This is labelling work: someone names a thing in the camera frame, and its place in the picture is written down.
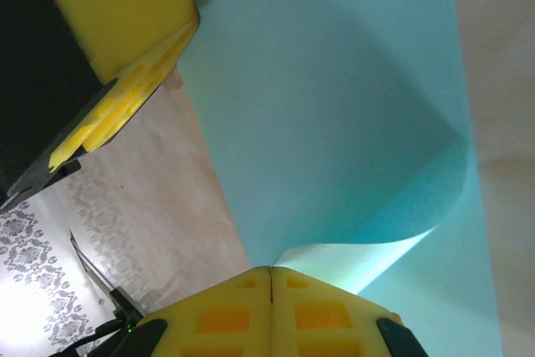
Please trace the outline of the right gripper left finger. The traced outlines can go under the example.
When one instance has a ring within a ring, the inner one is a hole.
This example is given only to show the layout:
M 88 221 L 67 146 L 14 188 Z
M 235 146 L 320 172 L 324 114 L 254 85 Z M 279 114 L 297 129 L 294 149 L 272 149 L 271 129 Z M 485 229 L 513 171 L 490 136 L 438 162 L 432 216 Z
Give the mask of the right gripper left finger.
M 144 317 L 115 356 L 269 356 L 271 268 L 253 268 Z

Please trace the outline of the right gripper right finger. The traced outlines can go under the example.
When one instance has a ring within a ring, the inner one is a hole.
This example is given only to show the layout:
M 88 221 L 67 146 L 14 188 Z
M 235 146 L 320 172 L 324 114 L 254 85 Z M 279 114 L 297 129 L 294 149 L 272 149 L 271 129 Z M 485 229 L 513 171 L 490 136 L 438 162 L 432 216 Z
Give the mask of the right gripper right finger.
M 272 268 L 272 356 L 426 356 L 401 317 L 290 268 Z

